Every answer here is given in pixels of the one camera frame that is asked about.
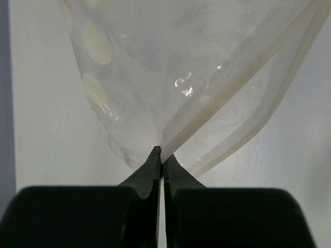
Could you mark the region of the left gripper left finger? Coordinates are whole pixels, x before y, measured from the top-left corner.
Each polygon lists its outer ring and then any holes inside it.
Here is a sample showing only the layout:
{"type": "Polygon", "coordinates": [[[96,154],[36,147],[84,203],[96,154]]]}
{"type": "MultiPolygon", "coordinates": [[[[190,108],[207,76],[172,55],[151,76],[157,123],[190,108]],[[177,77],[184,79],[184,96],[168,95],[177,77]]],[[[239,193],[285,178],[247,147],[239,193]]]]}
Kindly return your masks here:
{"type": "Polygon", "coordinates": [[[157,247],[160,147],[117,186],[32,186],[1,219],[1,247],[157,247]]]}

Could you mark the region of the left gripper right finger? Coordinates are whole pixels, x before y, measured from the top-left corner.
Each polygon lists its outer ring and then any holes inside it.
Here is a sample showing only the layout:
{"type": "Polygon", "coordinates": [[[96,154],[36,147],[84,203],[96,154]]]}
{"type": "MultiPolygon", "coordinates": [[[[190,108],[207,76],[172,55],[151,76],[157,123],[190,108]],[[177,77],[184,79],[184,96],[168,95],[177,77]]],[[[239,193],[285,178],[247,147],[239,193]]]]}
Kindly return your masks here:
{"type": "Polygon", "coordinates": [[[277,188],[208,188],[163,164],[168,247],[315,247],[297,201],[277,188]]]}

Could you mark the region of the clear dotted zip bag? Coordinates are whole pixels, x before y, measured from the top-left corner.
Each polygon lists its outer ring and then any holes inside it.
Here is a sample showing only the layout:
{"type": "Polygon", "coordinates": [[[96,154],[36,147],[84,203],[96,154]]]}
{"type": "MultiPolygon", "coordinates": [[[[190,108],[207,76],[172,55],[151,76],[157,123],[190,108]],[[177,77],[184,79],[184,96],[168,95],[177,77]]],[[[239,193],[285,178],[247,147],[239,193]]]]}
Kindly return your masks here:
{"type": "Polygon", "coordinates": [[[60,1],[89,104],[137,169],[154,146],[198,177],[269,121],[330,1],[60,1]]]}

